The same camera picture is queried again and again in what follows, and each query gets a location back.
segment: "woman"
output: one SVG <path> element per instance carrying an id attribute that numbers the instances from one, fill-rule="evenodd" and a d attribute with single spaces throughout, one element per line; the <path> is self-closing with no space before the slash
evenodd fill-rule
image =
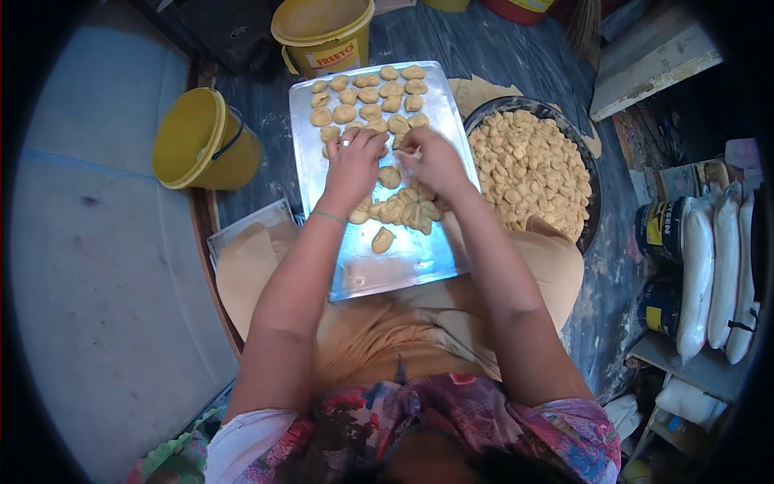
<path id="1" fill-rule="evenodd" d="M 326 301 L 344 220 L 387 138 L 331 140 L 303 230 L 253 225 L 219 260 L 224 305 L 249 338 L 207 481 L 614 482 L 615 428 L 557 337 L 580 253 L 538 218 L 504 231 L 439 134 L 411 130 L 402 146 L 421 160 L 400 157 L 449 202 L 444 229 L 461 234 L 472 279 Z"/>

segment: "hair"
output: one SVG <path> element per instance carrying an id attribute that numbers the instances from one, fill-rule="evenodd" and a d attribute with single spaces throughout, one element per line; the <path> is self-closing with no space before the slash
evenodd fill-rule
<path id="1" fill-rule="evenodd" d="M 578 484 L 581 482 L 566 469 L 537 457 L 524 455 L 513 447 L 487 447 L 481 453 L 468 454 L 467 464 L 479 480 L 486 484 L 514 482 L 515 478 L 525 484 Z M 385 463 L 379 463 L 355 469 L 341 480 L 341 484 L 397 484 L 399 481 L 386 477 L 387 466 Z"/>

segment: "green bracelet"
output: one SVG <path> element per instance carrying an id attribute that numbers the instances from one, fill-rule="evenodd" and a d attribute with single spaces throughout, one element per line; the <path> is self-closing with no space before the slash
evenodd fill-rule
<path id="1" fill-rule="evenodd" d="M 310 217 L 311 217 L 313 214 L 318 214 L 318 215 L 325 215 L 326 217 L 331 217 L 331 218 L 333 218 L 334 220 L 338 220 L 339 222 L 341 222 L 341 224 L 342 224 L 344 227 L 346 227 L 346 226 L 347 226 L 347 222 L 346 222 L 346 221 L 343 221 L 343 220 L 341 220 L 339 217 L 336 217 L 336 216 L 334 216 L 334 215 L 327 214 L 327 213 L 325 213 L 324 211 L 311 211 L 311 212 L 309 212 L 309 216 L 310 216 Z"/>

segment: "large bowl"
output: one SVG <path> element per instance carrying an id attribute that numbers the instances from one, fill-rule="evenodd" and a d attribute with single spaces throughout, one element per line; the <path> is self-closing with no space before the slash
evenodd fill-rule
<path id="1" fill-rule="evenodd" d="M 495 114 L 496 112 L 515 111 L 517 109 L 529 111 L 540 119 L 553 119 L 557 122 L 557 128 L 559 128 L 562 134 L 578 146 L 580 158 L 583 160 L 586 170 L 588 170 L 588 183 L 591 185 L 591 196 L 588 198 L 588 206 L 586 207 L 589 217 L 584 223 L 580 238 L 576 242 L 580 253 L 585 254 L 594 242 L 594 237 L 599 228 L 599 217 L 602 211 L 602 189 L 599 186 L 599 172 L 597 172 L 597 164 L 594 162 L 594 156 L 591 155 L 591 151 L 589 151 L 588 146 L 586 146 L 586 143 L 583 141 L 583 137 L 581 136 L 581 132 L 578 131 L 578 128 L 572 125 L 562 113 L 546 103 L 532 98 L 525 98 L 523 96 L 505 96 L 503 98 L 492 99 L 491 101 L 487 101 L 478 106 L 463 123 L 465 134 L 469 136 L 477 126 L 481 125 L 484 118 L 489 115 Z"/>

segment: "white wall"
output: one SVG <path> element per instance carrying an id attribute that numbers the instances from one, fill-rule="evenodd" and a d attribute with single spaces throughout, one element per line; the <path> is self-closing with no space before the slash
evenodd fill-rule
<path id="1" fill-rule="evenodd" d="M 14 186 L 11 274 L 27 358 L 66 445 L 117 482 L 235 376 L 188 200 L 153 176 L 186 59 L 120 2 L 46 82 Z"/>

